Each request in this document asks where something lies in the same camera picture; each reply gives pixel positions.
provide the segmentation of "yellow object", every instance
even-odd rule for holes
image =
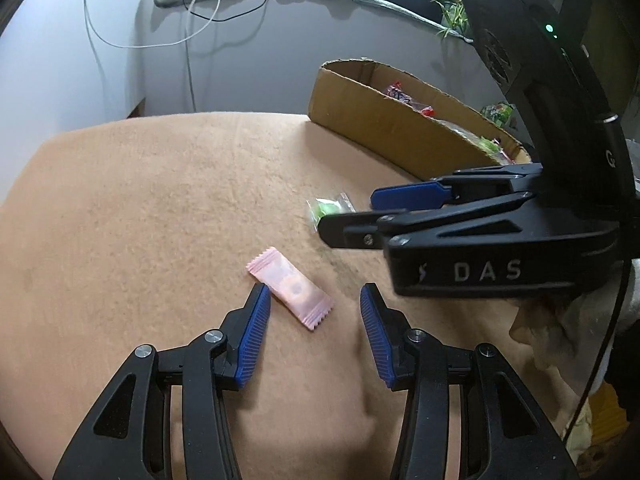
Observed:
[[[618,406],[618,396],[609,383],[589,397],[591,405],[591,445],[602,444],[626,430],[626,412]]]

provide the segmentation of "table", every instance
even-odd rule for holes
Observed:
[[[246,263],[275,246],[336,305],[311,333],[273,302],[254,378],[225,396],[245,480],[388,478],[405,394],[376,373],[358,308],[365,282],[445,344],[493,342],[560,428],[575,397],[509,338],[515,306],[395,297],[381,253],[329,250],[309,227],[307,199],[344,191],[366,209],[375,188],[407,181],[305,116],[142,118],[46,142],[0,208],[0,420],[51,478],[127,355],[217,327],[252,288]],[[450,403],[447,477],[457,478]]]

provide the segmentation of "blue gripper pad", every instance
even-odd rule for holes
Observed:
[[[440,209],[450,199],[450,187],[442,186],[439,182],[418,182],[375,190],[371,194],[371,208],[376,211]]]
[[[375,283],[360,291],[360,313],[378,375],[392,390],[405,390],[415,363],[404,350],[404,333],[411,328],[404,314],[386,307]]]
[[[255,303],[249,307],[252,308],[251,316],[238,344],[238,369],[235,378],[240,388],[248,383],[254,373],[262,346],[262,338],[271,313],[271,293],[266,285],[261,287]]]

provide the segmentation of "white cable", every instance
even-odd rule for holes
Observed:
[[[107,45],[111,45],[114,46],[115,48],[154,48],[156,46],[174,46],[174,45],[180,45],[181,43],[184,43],[185,41],[189,41],[191,38],[194,38],[195,36],[197,36],[198,34],[200,34],[205,28],[209,27],[209,25],[213,22],[213,18],[216,17],[216,14],[218,13],[218,9],[220,8],[220,0],[218,0],[217,4],[216,4],[216,9],[213,11],[213,14],[211,15],[209,21],[207,23],[204,24],[204,26],[202,28],[200,28],[198,31],[194,32],[193,34],[191,34],[190,36],[187,36],[186,38],[184,38],[183,40],[180,41],[174,41],[173,43],[159,43],[159,44],[155,44],[155,45],[119,45],[119,44],[115,44],[115,43],[111,43],[111,41],[107,41],[105,40],[99,33],[97,30],[95,30],[94,24],[91,21],[91,15],[89,14],[89,8],[86,4],[86,0],[82,0],[82,4],[84,6],[84,20],[86,22],[86,24],[89,26],[89,28],[91,28],[91,30],[94,32],[94,34],[98,37],[99,40],[103,41],[104,43],[106,43]],[[189,9],[187,11],[187,19],[189,19],[189,17],[191,16],[191,11],[193,10],[193,7],[196,4],[196,0],[191,0],[191,3],[189,5]]]

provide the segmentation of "black robotic device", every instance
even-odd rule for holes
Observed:
[[[326,216],[334,248],[382,249],[402,296],[496,298],[602,286],[640,254],[620,120],[547,0],[463,0],[478,54],[520,111],[539,164],[457,171],[436,210]]]

